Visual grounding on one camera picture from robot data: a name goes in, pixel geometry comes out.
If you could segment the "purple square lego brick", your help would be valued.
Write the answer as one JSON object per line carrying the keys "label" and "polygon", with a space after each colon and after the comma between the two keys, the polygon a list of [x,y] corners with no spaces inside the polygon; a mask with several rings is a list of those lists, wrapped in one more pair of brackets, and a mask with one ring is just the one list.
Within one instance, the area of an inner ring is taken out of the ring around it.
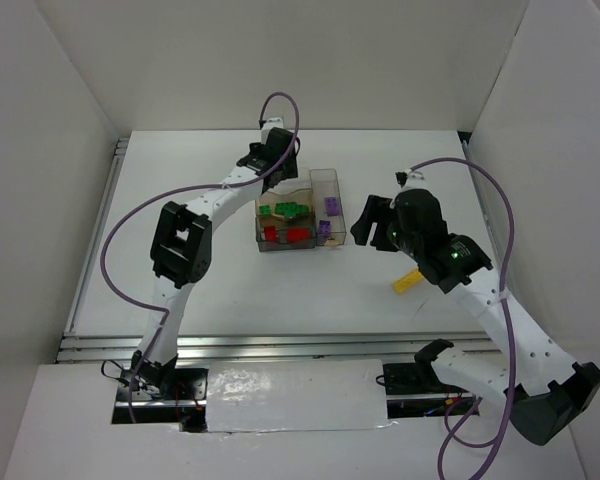
{"label": "purple square lego brick", "polygon": [[324,206],[328,217],[336,217],[342,214],[340,200],[335,196],[325,197]]}

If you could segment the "yellow lego plate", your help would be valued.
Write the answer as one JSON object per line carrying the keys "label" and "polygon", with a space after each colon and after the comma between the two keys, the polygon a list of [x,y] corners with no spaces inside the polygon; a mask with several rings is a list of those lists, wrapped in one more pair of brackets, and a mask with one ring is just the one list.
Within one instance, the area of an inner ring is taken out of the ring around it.
{"label": "yellow lego plate", "polygon": [[408,274],[394,281],[392,288],[396,294],[402,295],[423,280],[424,276],[417,269],[414,269]]}

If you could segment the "purple arch lego brick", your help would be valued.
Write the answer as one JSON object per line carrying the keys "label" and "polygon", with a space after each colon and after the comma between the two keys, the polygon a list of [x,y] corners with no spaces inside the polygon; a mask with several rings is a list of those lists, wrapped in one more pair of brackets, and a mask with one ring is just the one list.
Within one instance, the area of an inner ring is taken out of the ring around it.
{"label": "purple arch lego brick", "polygon": [[320,220],[318,224],[318,236],[324,240],[327,240],[331,237],[331,233],[331,222],[327,220]]}

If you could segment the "green lego plate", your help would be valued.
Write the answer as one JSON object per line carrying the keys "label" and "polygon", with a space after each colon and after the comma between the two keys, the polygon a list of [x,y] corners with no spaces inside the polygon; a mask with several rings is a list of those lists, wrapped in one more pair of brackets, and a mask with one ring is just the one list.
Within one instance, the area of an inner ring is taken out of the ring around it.
{"label": "green lego plate", "polygon": [[287,212],[287,211],[294,212],[294,207],[296,204],[298,204],[298,203],[297,202],[278,202],[275,204],[274,214],[284,217],[285,212]]}

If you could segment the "red arch lego brick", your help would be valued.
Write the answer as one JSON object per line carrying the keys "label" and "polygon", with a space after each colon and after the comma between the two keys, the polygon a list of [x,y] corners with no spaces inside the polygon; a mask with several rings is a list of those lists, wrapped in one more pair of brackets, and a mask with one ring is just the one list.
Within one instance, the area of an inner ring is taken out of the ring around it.
{"label": "red arch lego brick", "polygon": [[267,242],[277,242],[278,241],[277,229],[275,226],[264,227],[263,235],[264,235],[264,239]]}

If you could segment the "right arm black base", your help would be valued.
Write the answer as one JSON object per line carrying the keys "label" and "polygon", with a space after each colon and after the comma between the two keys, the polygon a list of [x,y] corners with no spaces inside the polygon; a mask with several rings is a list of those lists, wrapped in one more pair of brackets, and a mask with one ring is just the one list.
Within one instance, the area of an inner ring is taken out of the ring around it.
{"label": "right arm black base", "polygon": [[389,396],[423,397],[425,394],[435,394],[448,398],[465,393],[465,390],[460,387],[436,380],[414,362],[385,363],[382,365],[382,373],[375,378],[375,381]]}

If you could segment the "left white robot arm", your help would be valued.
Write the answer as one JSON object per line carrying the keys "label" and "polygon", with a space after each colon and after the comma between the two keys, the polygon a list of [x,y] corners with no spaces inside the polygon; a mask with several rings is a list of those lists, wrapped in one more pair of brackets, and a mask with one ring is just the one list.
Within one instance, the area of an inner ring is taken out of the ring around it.
{"label": "left white robot arm", "polygon": [[242,206],[298,176],[295,147],[292,132],[265,129],[217,188],[162,207],[150,249],[156,276],[152,302],[158,309],[149,314],[131,361],[135,377],[158,395],[173,391],[184,310],[211,266],[213,234]]}

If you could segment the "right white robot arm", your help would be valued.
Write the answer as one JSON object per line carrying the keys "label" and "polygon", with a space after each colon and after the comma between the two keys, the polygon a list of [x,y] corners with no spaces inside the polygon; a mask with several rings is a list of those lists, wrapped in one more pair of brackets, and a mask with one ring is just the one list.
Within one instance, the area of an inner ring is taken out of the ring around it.
{"label": "right white robot arm", "polygon": [[409,188],[393,199],[369,196],[351,234],[360,246],[406,254],[429,283],[478,321],[508,359],[498,371],[452,341],[438,339],[415,355],[428,382],[503,405],[515,430],[538,446],[589,407],[600,388],[600,369],[578,362],[542,330],[501,286],[499,272],[480,246],[449,232],[429,190]]}

